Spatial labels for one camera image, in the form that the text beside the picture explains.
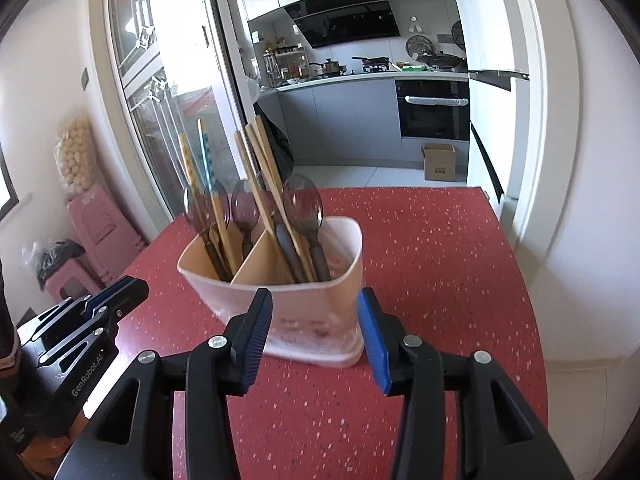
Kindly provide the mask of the person's left hand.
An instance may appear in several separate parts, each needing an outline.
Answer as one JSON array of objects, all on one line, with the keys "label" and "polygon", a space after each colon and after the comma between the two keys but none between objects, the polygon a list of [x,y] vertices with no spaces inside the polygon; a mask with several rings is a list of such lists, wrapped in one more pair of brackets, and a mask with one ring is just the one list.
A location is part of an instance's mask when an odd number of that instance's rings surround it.
[{"label": "person's left hand", "polygon": [[22,350],[17,333],[12,344],[1,344],[1,463],[8,479],[53,479],[72,444],[88,425],[80,410],[69,430],[50,437],[35,430],[15,400]]}]

